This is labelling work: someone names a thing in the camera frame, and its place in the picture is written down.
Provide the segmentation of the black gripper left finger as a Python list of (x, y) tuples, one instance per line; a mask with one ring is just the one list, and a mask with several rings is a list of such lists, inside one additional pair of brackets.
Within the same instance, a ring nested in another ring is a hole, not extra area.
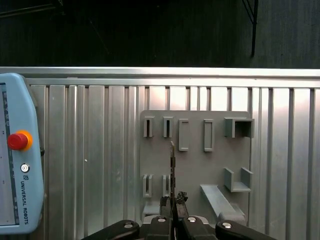
[(160, 199), (160, 214), (149, 215), (139, 225), (133, 220), (120, 220), (91, 235), (85, 240), (172, 240), (174, 234), (172, 201)]

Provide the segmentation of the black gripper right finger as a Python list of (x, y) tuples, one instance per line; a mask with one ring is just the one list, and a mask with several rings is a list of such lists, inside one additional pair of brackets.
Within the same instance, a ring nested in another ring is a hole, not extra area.
[(231, 220), (216, 223), (215, 227), (205, 219), (188, 213), (187, 193), (180, 191), (175, 198), (175, 227), (178, 240), (270, 240), (271, 237)]

